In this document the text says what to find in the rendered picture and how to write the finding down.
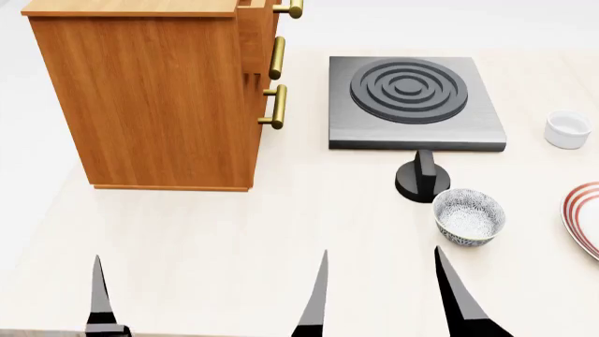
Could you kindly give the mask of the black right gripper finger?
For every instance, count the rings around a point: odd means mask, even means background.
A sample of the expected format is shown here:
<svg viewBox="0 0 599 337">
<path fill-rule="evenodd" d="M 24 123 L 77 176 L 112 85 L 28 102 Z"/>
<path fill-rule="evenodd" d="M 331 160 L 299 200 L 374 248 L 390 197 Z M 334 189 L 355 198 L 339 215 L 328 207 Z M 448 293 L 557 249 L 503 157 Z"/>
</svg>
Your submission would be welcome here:
<svg viewBox="0 0 599 337">
<path fill-rule="evenodd" d="M 514 337 L 483 311 L 440 246 L 434 249 L 434 259 L 450 337 Z"/>
<path fill-rule="evenodd" d="M 325 307 L 329 279 L 329 255 L 325 250 L 314 288 L 291 337 L 323 337 Z"/>
</svg>

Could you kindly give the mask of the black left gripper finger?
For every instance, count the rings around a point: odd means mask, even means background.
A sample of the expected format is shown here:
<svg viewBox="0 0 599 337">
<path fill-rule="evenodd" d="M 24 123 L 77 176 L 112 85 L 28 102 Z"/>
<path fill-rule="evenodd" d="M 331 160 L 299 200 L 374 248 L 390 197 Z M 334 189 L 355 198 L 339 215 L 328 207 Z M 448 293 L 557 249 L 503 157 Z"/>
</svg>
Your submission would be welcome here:
<svg viewBox="0 0 599 337">
<path fill-rule="evenodd" d="M 116 325 L 117 320 L 110 305 L 110 297 L 105 283 L 99 256 L 95 256 L 92 276 L 91 310 L 87 325 Z"/>
</svg>

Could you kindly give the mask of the patterned black white bowl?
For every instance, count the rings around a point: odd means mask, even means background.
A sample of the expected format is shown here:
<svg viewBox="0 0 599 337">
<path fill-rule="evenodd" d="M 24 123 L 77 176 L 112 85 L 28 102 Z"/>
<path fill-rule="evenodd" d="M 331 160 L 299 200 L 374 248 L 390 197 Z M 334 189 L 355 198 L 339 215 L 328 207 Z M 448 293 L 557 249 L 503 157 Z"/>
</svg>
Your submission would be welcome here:
<svg viewBox="0 0 599 337">
<path fill-rule="evenodd" d="M 482 246 L 504 228 L 503 207 L 491 196 L 469 188 L 452 188 L 431 204 L 435 224 L 442 235 L 459 246 Z"/>
</svg>

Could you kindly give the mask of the red striped white plate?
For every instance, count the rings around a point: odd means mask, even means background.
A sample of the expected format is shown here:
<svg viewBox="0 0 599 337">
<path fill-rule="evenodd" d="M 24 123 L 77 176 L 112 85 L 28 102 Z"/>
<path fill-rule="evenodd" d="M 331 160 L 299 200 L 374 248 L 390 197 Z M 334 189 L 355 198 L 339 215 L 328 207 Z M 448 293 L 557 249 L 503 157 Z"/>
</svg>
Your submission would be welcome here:
<svg viewBox="0 0 599 337">
<path fill-rule="evenodd" d="M 560 216 L 571 238 L 599 261 L 599 182 L 570 190 L 562 199 Z"/>
</svg>

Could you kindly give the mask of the wooden cabinet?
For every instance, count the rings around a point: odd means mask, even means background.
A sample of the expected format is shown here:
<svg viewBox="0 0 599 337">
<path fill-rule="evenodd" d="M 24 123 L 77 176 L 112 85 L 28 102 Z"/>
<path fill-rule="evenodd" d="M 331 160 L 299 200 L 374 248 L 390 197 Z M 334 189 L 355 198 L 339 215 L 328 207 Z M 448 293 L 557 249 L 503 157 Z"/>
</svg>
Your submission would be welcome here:
<svg viewBox="0 0 599 337">
<path fill-rule="evenodd" d="M 241 68 L 240 0 L 30 0 L 88 182 L 245 191 L 270 77 Z"/>
</svg>

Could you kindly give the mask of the wooden cabinet drawer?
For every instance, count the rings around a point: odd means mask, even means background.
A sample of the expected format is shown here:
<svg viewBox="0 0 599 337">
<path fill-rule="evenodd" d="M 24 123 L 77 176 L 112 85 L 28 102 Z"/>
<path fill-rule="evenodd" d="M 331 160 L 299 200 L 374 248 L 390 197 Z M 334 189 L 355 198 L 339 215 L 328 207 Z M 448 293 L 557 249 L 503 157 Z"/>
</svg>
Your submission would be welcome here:
<svg viewBox="0 0 599 337">
<path fill-rule="evenodd" d="M 271 53 L 279 15 L 272 7 L 282 0 L 240 0 L 237 22 L 240 36 L 241 68 L 244 73 L 269 77 Z"/>
</svg>

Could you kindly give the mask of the black stove knob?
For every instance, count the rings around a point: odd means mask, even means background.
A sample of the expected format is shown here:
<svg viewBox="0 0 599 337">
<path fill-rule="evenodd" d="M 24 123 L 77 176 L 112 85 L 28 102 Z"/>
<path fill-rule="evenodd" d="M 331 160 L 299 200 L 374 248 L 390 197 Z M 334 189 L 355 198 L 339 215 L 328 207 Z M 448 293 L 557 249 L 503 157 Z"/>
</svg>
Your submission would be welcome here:
<svg viewBox="0 0 599 337">
<path fill-rule="evenodd" d="M 398 168 L 395 187 L 404 198 L 429 204 L 450 188 L 450 177 L 444 168 L 435 164 L 432 151 L 418 150 L 412 162 Z"/>
</svg>

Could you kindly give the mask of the white ramekin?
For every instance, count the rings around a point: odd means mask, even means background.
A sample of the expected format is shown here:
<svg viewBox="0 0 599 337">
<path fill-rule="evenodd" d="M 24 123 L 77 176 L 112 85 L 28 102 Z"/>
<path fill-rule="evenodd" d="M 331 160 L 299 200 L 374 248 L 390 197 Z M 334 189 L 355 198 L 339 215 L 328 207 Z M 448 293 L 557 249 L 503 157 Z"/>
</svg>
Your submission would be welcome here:
<svg viewBox="0 0 599 337">
<path fill-rule="evenodd" d="M 547 116 L 544 137 L 549 144 L 557 148 L 581 148 L 591 133 L 590 120 L 577 111 L 557 110 Z"/>
</svg>

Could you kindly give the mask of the grey single-burner stove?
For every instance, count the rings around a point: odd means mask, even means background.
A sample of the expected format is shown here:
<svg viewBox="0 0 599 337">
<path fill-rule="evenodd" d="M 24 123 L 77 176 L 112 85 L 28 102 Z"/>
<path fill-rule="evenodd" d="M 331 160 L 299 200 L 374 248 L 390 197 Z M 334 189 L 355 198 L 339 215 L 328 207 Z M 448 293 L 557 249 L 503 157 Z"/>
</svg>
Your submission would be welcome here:
<svg viewBox="0 0 599 337">
<path fill-rule="evenodd" d="M 330 149 L 499 153 L 505 147 L 472 58 L 329 58 Z"/>
</svg>

